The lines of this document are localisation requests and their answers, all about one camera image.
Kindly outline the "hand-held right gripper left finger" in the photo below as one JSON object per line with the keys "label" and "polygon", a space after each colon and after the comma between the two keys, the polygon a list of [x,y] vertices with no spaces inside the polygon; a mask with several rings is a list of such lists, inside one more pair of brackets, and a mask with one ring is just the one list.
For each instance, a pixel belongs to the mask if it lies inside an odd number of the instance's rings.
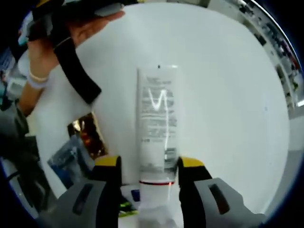
{"label": "hand-held right gripper left finger", "polygon": [[74,184],[36,219],[40,228],[116,228],[121,199],[120,156],[95,161],[88,178]]}

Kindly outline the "person's left hand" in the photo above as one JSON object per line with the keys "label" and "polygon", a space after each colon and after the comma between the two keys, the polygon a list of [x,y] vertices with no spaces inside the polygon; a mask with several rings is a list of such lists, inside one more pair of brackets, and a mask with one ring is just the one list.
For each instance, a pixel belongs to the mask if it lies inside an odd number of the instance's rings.
{"label": "person's left hand", "polygon": [[[87,39],[105,28],[108,23],[120,19],[124,15],[125,12],[121,10],[115,14],[106,17],[97,17],[80,25],[68,23],[67,27],[70,31],[72,41],[75,46],[78,47]],[[36,83],[46,82],[50,72],[59,65],[49,38],[29,41],[28,56],[30,63],[29,78]]]}

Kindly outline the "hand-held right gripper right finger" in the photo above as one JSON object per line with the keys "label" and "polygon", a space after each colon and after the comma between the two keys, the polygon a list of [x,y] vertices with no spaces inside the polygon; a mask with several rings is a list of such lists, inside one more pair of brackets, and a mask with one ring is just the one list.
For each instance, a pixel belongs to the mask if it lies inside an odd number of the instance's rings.
{"label": "hand-held right gripper right finger", "polygon": [[249,210],[242,195],[213,178],[200,160],[178,159],[179,199],[186,228],[258,228],[264,214]]}

